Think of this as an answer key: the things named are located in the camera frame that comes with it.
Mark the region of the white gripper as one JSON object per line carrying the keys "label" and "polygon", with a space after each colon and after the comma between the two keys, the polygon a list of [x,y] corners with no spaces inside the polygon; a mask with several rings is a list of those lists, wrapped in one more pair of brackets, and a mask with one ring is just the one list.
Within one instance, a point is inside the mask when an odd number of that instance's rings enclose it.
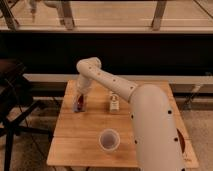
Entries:
{"label": "white gripper", "polygon": [[78,110],[78,99],[79,95],[83,95],[82,97],[82,111],[85,112],[87,109],[87,94],[89,93],[91,88],[91,79],[79,75],[76,81],[76,91],[78,95],[75,95],[73,99],[73,111],[74,112],[79,112]]}

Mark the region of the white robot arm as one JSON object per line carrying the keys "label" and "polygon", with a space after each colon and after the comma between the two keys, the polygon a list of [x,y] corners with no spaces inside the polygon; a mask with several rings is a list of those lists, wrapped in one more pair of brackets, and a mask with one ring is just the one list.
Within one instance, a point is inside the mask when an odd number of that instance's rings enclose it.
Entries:
{"label": "white robot arm", "polygon": [[130,104],[136,159],[142,171],[185,171],[172,107],[162,88],[105,72],[97,57],[79,60],[76,69],[79,93],[87,93],[95,80]]}

